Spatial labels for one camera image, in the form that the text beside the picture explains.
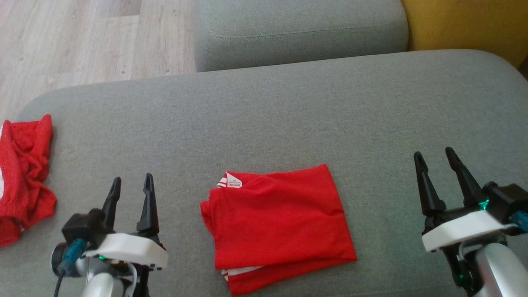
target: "clothing tag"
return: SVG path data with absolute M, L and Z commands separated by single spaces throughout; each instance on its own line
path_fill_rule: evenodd
M 230 175 L 229 173 L 225 173 L 228 177 L 228 188 L 241 188 L 242 187 L 242 181 L 237 179 L 236 177 Z

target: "black cable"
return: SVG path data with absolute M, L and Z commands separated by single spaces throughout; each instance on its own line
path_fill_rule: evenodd
M 61 273 L 59 279 L 57 280 L 57 285 L 55 286 L 55 293 L 53 297 L 59 297 L 59 289 L 61 288 L 62 278 L 64 277 L 64 272 Z

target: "green led light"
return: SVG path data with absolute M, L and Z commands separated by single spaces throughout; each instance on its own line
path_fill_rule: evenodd
M 479 203 L 478 205 L 480 205 L 480 208 L 482 210 L 486 210 L 486 208 L 488 207 L 488 203 L 489 203 L 489 199 L 484 202 Z

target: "gray fabric surface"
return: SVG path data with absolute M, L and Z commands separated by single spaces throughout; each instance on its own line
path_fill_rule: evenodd
M 198 0 L 198 71 L 401 52 L 400 0 Z
M 160 238 L 170 267 L 152 296 L 228 296 L 214 270 L 199 202 L 226 170 L 291 171 L 327 163 L 359 260 L 250 296 L 464 296 L 442 254 L 425 252 L 412 155 L 420 150 L 449 207 L 462 205 L 444 148 L 481 184 L 528 188 L 528 82 L 472 50 L 406 52 L 238 69 L 54 91 L 21 120 L 50 113 L 55 138 L 46 184 L 56 215 L 0 250 L 1 296 L 49 296 L 49 256 L 74 212 L 101 207 L 123 180 L 116 230 L 133 231 L 146 172 L 154 175 Z M 528 264 L 527 238 L 511 238 Z M 66 279 L 62 296 L 83 280 Z

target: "folded red shirt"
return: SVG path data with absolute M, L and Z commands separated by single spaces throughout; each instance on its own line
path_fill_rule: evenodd
M 51 116 L 0 127 L 0 247 L 53 215 L 56 197 L 42 182 L 48 176 Z
M 233 295 L 357 260 L 326 165 L 285 173 L 228 171 L 201 203 L 215 267 Z

